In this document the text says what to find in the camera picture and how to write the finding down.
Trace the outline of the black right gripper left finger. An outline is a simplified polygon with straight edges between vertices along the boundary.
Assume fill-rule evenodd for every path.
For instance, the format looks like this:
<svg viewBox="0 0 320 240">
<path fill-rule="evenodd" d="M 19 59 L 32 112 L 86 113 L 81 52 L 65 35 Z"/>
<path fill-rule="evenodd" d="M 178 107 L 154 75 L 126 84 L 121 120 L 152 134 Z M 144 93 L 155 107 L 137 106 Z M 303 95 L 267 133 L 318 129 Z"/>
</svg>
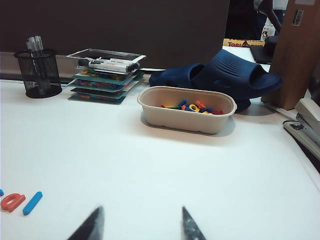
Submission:
<svg viewBox="0 0 320 240">
<path fill-rule="evenodd" d="M 104 208 L 97 207 L 68 238 L 68 240 L 102 240 L 104 236 Z"/>
</svg>

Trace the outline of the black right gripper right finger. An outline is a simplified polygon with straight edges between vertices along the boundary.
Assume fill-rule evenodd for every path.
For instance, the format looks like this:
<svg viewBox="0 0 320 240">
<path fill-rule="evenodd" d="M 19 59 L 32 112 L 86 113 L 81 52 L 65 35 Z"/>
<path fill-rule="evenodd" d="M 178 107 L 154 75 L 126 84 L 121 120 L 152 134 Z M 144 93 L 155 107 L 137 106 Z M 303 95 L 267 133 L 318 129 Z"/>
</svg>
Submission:
<svg viewBox="0 0 320 240">
<path fill-rule="evenodd" d="M 185 240 L 206 240 L 185 206 L 182 207 L 182 226 Z"/>
</svg>

